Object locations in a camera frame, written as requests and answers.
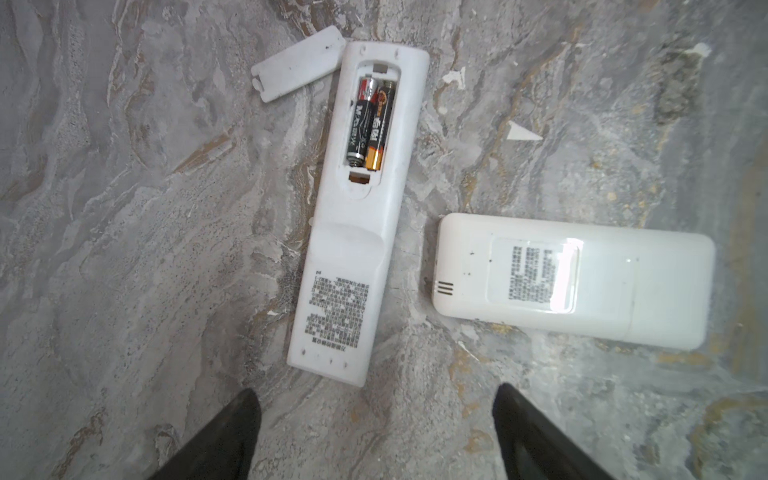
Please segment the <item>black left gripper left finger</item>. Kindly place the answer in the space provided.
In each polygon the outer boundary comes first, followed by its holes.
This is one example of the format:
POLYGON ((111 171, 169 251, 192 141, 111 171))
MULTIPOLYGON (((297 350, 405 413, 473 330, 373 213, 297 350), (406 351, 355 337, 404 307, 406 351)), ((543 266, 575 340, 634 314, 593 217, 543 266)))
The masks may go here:
POLYGON ((246 388, 150 479, 247 479, 260 426, 258 397, 246 388))

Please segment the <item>black red AAA battery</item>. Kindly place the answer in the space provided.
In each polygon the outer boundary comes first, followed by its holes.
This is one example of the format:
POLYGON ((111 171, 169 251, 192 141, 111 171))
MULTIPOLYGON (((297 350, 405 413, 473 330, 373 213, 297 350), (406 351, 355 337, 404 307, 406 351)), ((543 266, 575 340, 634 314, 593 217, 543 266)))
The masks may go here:
POLYGON ((376 111, 379 82, 364 76, 359 84, 347 146, 347 161, 351 167, 362 168, 368 148, 370 130, 376 111))

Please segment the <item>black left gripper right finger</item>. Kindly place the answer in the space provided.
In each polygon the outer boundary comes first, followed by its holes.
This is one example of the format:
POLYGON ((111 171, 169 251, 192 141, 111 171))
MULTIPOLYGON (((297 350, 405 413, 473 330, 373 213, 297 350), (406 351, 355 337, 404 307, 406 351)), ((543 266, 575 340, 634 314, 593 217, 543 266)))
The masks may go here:
POLYGON ((612 478, 511 384, 498 387, 492 416, 509 479, 612 478))

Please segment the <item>white battery compartment cover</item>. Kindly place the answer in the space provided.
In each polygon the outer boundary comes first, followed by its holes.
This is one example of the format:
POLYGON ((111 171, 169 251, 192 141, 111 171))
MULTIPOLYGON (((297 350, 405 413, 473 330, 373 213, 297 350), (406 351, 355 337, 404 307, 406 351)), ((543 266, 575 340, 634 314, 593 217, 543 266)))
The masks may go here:
POLYGON ((340 68, 346 40, 327 27, 251 67, 252 85, 269 103, 340 68))

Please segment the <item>long white remote control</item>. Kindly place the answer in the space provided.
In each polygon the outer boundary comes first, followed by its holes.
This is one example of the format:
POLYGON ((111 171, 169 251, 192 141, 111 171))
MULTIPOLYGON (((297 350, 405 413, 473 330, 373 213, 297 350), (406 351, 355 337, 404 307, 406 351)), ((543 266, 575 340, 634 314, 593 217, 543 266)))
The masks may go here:
POLYGON ((383 42, 351 42, 328 132, 287 362, 356 387, 365 384, 406 177, 425 91, 429 54, 383 42), (347 156, 362 80, 394 85, 379 169, 347 156))

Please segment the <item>black gold AAA battery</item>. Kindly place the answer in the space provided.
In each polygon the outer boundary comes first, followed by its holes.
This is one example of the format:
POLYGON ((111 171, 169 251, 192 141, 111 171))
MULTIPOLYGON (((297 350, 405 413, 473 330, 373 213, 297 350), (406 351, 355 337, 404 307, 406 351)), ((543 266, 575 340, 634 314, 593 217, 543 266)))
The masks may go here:
POLYGON ((386 80, 377 91, 376 113, 371 126, 365 159, 365 168, 368 171, 380 171, 382 168, 396 87, 396 82, 386 80))

